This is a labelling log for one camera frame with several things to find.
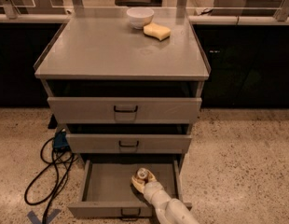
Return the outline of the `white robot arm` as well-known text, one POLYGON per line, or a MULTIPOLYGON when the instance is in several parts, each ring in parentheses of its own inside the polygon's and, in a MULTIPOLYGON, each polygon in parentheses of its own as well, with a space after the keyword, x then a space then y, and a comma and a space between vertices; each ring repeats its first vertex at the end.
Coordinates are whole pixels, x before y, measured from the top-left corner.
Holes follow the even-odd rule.
POLYGON ((154 206, 160 224, 199 224, 187 207, 172 198, 148 169, 138 169, 131 183, 154 206))

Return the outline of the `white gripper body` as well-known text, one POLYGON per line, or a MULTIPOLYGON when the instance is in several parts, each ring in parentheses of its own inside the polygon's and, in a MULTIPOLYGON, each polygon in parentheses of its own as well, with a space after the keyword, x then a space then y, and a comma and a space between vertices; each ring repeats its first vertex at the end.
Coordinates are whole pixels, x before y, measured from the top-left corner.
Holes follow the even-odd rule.
POLYGON ((149 203, 160 202, 163 194, 164 188, 158 181, 149 182, 144 186, 144 198, 149 203))

